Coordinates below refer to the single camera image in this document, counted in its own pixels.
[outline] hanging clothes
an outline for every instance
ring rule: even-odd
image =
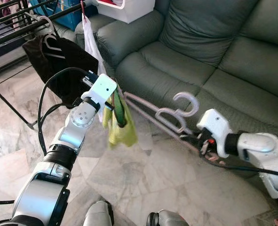
[[[55,73],[67,67],[78,67],[97,73],[98,60],[74,42],[65,38],[48,39],[51,46],[62,50],[61,54],[64,58],[57,58],[44,54],[46,47],[43,39],[44,36],[37,36],[26,42],[23,49],[44,83]],[[83,77],[84,75],[78,71],[67,72],[51,82],[49,88],[61,98],[64,104],[72,105],[77,97],[89,90],[88,86],[81,81]]]
[[[109,128],[110,146],[123,143],[130,147],[137,143],[138,137],[128,106],[120,96],[123,96],[123,94],[120,88],[117,87],[112,97],[107,100],[114,106],[114,110],[111,111],[108,108],[104,108],[102,124],[103,127]]]

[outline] marble floor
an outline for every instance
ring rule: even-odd
[[[30,122],[36,120],[43,83],[29,62],[3,72],[0,92]],[[59,100],[48,91],[43,110]],[[131,110],[139,142],[108,147],[108,131],[95,120],[87,133],[69,184],[71,195],[62,225],[80,226],[89,206],[106,199],[115,225],[146,225],[150,212],[180,213],[190,226],[272,226],[274,203],[244,179],[207,165],[196,153],[161,132]],[[61,108],[43,126],[46,144],[68,114]],[[29,129],[0,99],[0,200],[14,199],[43,158],[37,128]],[[12,205],[0,206],[0,219]]]

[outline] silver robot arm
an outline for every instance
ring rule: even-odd
[[[215,109],[206,111],[197,127],[211,133],[220,157],[236,155],[258,168],[278,172],[277,136],[268,133],[234,134],[228,121]],[[278,176],[262,172],[259,174],[270,196],[278,202]]]
[[[71,109],[43,161],[38,163],[17,196],[12,219],[0,225],[59,226],[68,204],[71,169],[95,114],[102,110],[117,84],[101,74],[79,106]]]

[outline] white plastic hanger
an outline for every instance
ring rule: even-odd
[[[62,51],[60,48],[51,47],[51,46],[48,44],[48,42],[47,42],[47,39],[48,39],[48,38],[52,38],[52,39],[55,39],[55,40],[56,40],[56,37],[53,35],[53,33],[54,33],[54,26],[53,26],[53,24],[52,24],[52,21],[51,21],[48,17],[46,17],[46,16],[41,16],[39,20],[43,20],[43,19],[45,19],[45,20],[47,20],[47,21],[49,22],[49,24],[50,24],[50,29],[51,29],[51,31],[48,32],[48,34],[45,36],[45,39],[44,39],[43,42],[46,44],[46,46],[47,46],[49,49],[57,50],[57,51]],[[60,58],[63,58],[63,59],[64,59],[64,56],[58,56],[58,55],[55,55],[55,54],[46,54],[46,55],[50,55],[50,56],[52,55],[53,57],[60,57]]]

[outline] white plastic bag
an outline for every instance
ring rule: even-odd
[[[94,39],[91,22],[89,19],[82,14],[82,25],[83,25],[83,33],[84,33],[84,43],[85,43],[85,51],[88,52],[90,55],[95,57],[98,61],[98,75],[104,73],[106,74],[105,67],[103,65],[103,59],[100,55],[99,49]]]

